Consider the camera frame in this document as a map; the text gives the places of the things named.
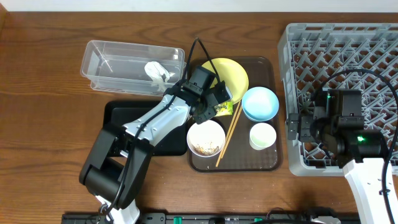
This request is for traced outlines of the green yellow snack wrapper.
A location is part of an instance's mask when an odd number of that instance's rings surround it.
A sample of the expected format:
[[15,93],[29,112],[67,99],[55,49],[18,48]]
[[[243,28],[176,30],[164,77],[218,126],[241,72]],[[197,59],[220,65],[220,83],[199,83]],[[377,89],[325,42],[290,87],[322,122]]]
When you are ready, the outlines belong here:
[[224,103],[215,106],[216,117],[218,116],[229,116],[233,114],[233,102],[226,101]]

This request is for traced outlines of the pink bowl with food scraps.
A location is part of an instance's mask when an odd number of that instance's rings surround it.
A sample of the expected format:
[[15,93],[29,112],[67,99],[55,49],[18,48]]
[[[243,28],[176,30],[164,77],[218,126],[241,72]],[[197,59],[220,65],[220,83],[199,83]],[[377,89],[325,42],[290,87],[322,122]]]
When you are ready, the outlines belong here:
[[213,157],[219,154],[226,142],[223,127],[216,121],[208,120],[193,124],[187,133],[187,145],[194,155]]

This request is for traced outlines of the white napkin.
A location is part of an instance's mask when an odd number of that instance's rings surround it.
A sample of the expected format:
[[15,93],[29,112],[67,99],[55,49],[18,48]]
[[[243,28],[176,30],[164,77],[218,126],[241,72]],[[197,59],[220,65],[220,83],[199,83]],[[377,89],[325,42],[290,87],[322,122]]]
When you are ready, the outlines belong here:
[[151,86],[157,87],[158,91],[164,92],[165,84],[175,75],[168,72],[159,62],[148,62],[144,66],[145,73],[152,80]]

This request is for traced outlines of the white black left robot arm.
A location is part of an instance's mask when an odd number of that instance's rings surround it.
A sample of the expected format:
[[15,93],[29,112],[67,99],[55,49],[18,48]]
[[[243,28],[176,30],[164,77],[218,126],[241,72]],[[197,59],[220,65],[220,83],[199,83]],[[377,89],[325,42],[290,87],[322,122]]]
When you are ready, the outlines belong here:
[[198,66],[189,80],[168,88],[162,101],[140,118],[105,124],[81,169],[79,181],[100,202],[106,223],[135,223],[137,197],[158,143],[189,119],[202,124],[232,94],[215,68]]

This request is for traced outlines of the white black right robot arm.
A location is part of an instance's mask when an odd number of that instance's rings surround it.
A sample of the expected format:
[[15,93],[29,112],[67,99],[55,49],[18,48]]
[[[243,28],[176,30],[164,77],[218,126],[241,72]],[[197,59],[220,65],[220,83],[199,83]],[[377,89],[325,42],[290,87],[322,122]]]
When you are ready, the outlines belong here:
[[313,114],[291,113],[287,137],[334,154],[353,192],[361,223],[397,223],[397,195],[387,142],[366,129],[359,90],[318,90]]

